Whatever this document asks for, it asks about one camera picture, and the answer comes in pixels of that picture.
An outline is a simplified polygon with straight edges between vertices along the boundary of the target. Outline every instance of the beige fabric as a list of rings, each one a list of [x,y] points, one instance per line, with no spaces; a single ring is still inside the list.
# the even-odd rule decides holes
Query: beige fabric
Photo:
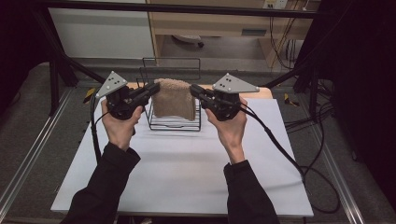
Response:
[[[159,78],[154,82],[160,83],[160,91],[152,96],[155,116],[195,120],[195,99],[190,94],[189,83],[170,78]]]

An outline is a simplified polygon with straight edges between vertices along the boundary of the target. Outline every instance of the cuff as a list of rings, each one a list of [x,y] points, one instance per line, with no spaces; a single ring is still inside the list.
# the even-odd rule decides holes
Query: cuff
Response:
[[[140,161],[140,157],[131,148],[128,148],[127,152],[125,152],[114,144],[108,143],[107,146],[105,146],[102,160],[107,160],[114,166],[120,168],[120,170],[131,173]]]
[[[224,175],[227,184],[233,182],[238,176],[246,174],[254,174],[248,161],[241,161],[233,165],[228,163],[224,167]]]

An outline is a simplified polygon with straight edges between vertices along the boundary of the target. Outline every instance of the black jacket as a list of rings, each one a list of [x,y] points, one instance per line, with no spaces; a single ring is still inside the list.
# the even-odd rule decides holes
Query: black jacket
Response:
[[[129,174],[140,161],[137,153],[127,153],[108,143],[87,188],[73,197],[69,213],[61,224],[110,224],[114,222],[120,196]],[[229,198],[230,224],[279,223],[275,209],[254,175],[248,161],[224,167]]]

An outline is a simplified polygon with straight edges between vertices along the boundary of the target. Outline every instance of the hand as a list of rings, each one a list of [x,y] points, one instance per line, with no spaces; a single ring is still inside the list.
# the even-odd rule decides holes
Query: hand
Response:
[[[247,105],[248,102],[242,97],[239,98],[243,104],[242,107],[246,108],[244,105]],[[245,155],[242,148],[242,138],[244,137],[245,126],[248,121],[247,115],[239,111],[233,119],[218,121],[212,111],[206,109],[205,112],[207,114],[207,120],[218,130],[219,140],[225,147],[231,164],[244,161]]]
[[[102,114],[108,112],[106,103],[107,100],[102,101]],[[131,142],[134,126],[139,121],[142,111],[143,107],[138,106],[131,118],[127,120],[115,119],[109,113],[104,115],[102,122],[107,132],[108,141],[126,151]]]

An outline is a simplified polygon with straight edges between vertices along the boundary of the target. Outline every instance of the metal wire stand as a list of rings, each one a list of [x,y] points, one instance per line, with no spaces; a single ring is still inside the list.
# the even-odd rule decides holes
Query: metal wire stand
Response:
[[[201,78],[201,60],[199,58],[143,58],[144,67],[140,68],[141,78],[137,84],[143,85],[157,78],[172,78],[183,81],[199,80]],[[195,99],[195,120],[183,119],[177,116],[156,117],[153,103],[146,110],[148,126],[152,131],[201,131],[201,104]]]

